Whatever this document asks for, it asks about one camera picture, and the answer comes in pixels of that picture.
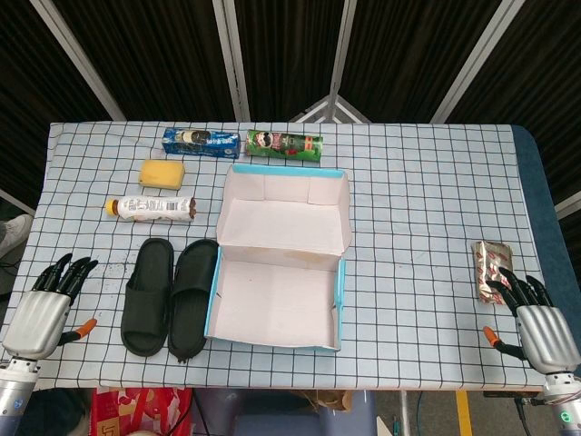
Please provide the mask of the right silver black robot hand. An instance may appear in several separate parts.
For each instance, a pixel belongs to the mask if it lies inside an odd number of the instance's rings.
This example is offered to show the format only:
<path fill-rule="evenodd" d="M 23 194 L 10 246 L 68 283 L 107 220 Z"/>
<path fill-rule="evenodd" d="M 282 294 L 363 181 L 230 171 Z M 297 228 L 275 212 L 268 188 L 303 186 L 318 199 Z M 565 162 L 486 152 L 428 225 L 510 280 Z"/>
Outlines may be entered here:
<path fill-rule="evenodd" d="M 537 372 L 574 372 L 580 365 L 580 352 L 563 313 L 553 304 L 545 285 L 528 275 L 525 280 L 504 267 L 504 281 L 488 280 L 498 291 L 515 318 L 519 345 L 507 344 L 489 327 L 483 332 L 497 351 L 526 361 Z"/>

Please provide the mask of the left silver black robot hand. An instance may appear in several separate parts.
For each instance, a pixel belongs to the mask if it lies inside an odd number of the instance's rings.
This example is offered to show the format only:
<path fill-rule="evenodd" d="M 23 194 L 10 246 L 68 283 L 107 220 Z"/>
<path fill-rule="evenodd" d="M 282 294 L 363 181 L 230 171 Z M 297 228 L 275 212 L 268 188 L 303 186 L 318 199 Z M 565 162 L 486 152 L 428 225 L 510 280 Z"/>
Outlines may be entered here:
<path fill-rule="evenodd" d="M 72 262 L 70 253 L 49 265 L 25 292 L 6 331 L 3 347 L 19 360 L 40 361 L 54 350 L 87 336 L 96 326 L 90 319 L 67 332 L 68 314 L 89 273 L 98 265 L 89 257 Z"/>

